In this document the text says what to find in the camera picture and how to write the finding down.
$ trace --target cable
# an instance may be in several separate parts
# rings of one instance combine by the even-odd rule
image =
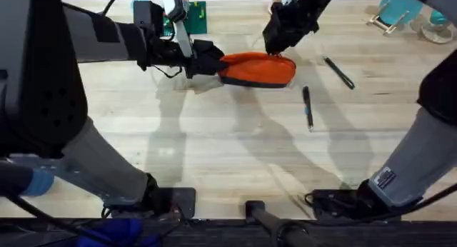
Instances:
[[[304,221],[304,223],[311,224],[313,226],[325,226],[325,227],[335,227],[335,226],[356,226],[362,223],[370,223],[374,221],[382,221],[386,220],[389,218],[395,218],[397,216],[403,216],[409,213],[412,213],[414,211],[418,211],[422,208],[425,208],[427,206],[430,206],[431,204],[440,201],[442,198],[445,198],[449,196],[450,194],[454,193],[457,191],[457,183],[453,184],[452,186],[449,186],[448,188],[440,191],[439,193],[433,195],[432,197],[416,204],[415,206],[412,206],[410,208],[407,208],[406,210],[402,211],[394,211],[391,213],[387,213],[384,215],[380,216],[374,216],[374,217],[369,217],[369,218],[363,218],[360,220],[356,221],[349,221],[349,222],[342,222],[342,223],[322,223],[322,222],[315,222],[315,221]]]
[[[22,208],[25,211],[29,212],[30,214],[34,215],[35,217],[43,219],[44,221],[46,221],[46,222],[48,222],[50,224],[53,224],[53,225],[55,225],[55,226],[57,226],[59,228],[64,229],[65,231],[68,231],[69,233],[74,233],[77,236],[83,236],[83,237],[89,238],[89,239],[91,239],[93,241],[99,242],[99,243],[104,244],[106,246],[120,247],[120,245],[117,244],[117,243],[114,243],[112,241],[106,240],[106,239],[101,238],[99,236],[96,236],[96,235],[94,235],[92,233],[89,233],[89,232],[86,232],[84,230],[79,229],[80,226],[82,226],[82,225],[84,225],[86,223],[90,223],[93,220],[85,221],[81,225],[78,225],[77,227],[75,227],[75,226],[60,222],[60,220],[58,220],[58,219],[56,219],[56,218],[44,213],[43,211],[40,211],[37,207],[31,205],[30,203],[28,203],[27,201],[25,201],[23,198],[21,198],[19,196],[11,194],[11,193],[9,193],[8,191],[5,191],[5,190],[1,191],[1,193],[2,193],[3,196],[5,196],[7,199],[9,199],[12,203],[16,204],[19,208]],[[151,246],[153,244],[156,244],[159,241],[162,241],[170,233],[173,233],[176,229],[178,229],[179,227],[181,227],[184,224],[186,224],[186,218],[184,217],[184,213],[182,212],[181,207],[179,207],[177,204],[174,204],[174,205],[179,211],[179,214],[180,214],[179,221],[180,221],[180,223],[178,225],[170,228],[165,233],[161,234],[154,242],[149,243],[148,246]],[[109,210],[107,208],[104,208],[104,210],[102,211],[102,214],[109,216],[109,214],[111,214],[111,210]]]
[[[167,78],[169,79],[172,79],[173,77],[175,76],[178,76],[182,71],[183,71],[183,67],[179,67],[179,71],[176,72],[174,75],[170,76],[168,75],[165,71],[161,70],[159,67],[155,66],[155,65],[152,65],[154,68],[156,68],[158,71],[162,72]]]
[[[106,239],[96,236],[92,233],[86,232],[86,231],[78,229],[74,226],[70,226],[66,223],[63,223],[60,220],[55,219],[54,217],[44,213],[43,211],[40,211],[38,208],[36,208],[35,206],[32,206],[30,203],[25,201],[23,198],[16,196],[14,194],[10,194],[8,191],[2,191],[2,193],[7,199],[9,199],[12,203],[16,204],[18,207],[24,209],[25,211],[29,212],[30,214],[34,215],[35,217],[41,218],[41,219],[45,220],[46,222],[49,222],[55,226],[58,226],[59,228],[62,228],[70,233],[74,233],[76,235],[89,238],[93,241],[97,241],[97,242],[102,243],[107,246],[111,246],[111,247],[120,246],[112,241],[106,240]]]
[[[291,219],[284,219],[281,220],[280,224],[274,227],[271,230],[271,245],[273,247],[279,247],[280,242],[283,238],[284,231],[287,229],[291,230],[292,228],[300,228],[301,230],[305,231],[308,234],[308,230],[306,228],[306,224],[301,221],[295,221]]]
[[[115,0],[109,0],[105,9],[101,12],[101,15],[106,16],[106,14],[108,13],[109,9],[111,8],[111,6],[113,5],[114,2],[115,2]]]

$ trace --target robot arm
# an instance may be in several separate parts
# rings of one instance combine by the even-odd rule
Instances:
[[[457,22],[455,0],[421,0]],[[278,54],[295,46],[310,31],[330,0],[282,0],[274,4],[271,20],[263,31],[266,51]],[[357,191],[315,190],[317,218],[367,218],[408,208],[457,162],[457,51],[423,80],[416,121],[384,166]],[[342,207],[332,199],[339,198]]]
[[[137,61],[143,70],[182,66],[192,78],[224,69],[223,53],[210,41],[191,44],[179,26],[178,43],[161,39],[164,10],[150,1],[135,2],[135,24],[116,23],[61,0],[0,3],[0,157],[49,171],[99,196],[109,208],[167,212],[174,190],[159,188],[95,129],[77,62]],[[182,19],[174,17],[174,23]],[[190,203],[195,190],[186,190],[181,196]]]

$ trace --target metal bracket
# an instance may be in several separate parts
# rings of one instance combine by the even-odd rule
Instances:
[[[387,6],[390,4],[391,1],[388,1],[385,3],[381,8],[378,10],[378,12],[371,17],[371,19],[366,23],[368,26],[370,25],[375,25],[380,29],[384,30],[383,35],[388,36],[392,34],[392,32],[395,31],[397,26],[400,24],[400,22],[403,20],[403,18],[408,15],[409,11],[406,11],[403,15],[400,16],[400,18],[392,25],[386,25],[383,22],[379,21],[379,17],[381,16],[381,13],[387,8]]]

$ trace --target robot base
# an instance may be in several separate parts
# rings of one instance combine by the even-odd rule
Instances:
[[[379,216],[384,210],[369,210],[360,206],[357,190],[314,190],[303,198],[303,202],[313,209],[318,221],[353,221]],[[387,221],[401,221],[401,217]]]
[[[161,196],[163,203],[166,203],[162,207],[164,209],[162,212],[150,209],[150,206],[145,206],[144,202],[137,206],[107,206],[107,208],[112,218],[158,218],[174,215],[174,213],[181,213],[185,219],[194,217],[196,200],[194,188],[159,188],[154,191],[154,195],[156,194]]]

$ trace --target black mount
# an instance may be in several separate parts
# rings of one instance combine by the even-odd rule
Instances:
[[[392,212],[370,189],[368,180],[357,190],[314,190],[305,195],[303,202],[313,209],[319,221],[353,221]],[[400,220],[401,217],[389,219]]]
[[[148,186],[141,203],[135,206],[105,206],[113,218],[157,218],[176,212],[176,209],[184,218],[194,217],[194,188],[160,188],[155,178],[150,174],[147,176]]]

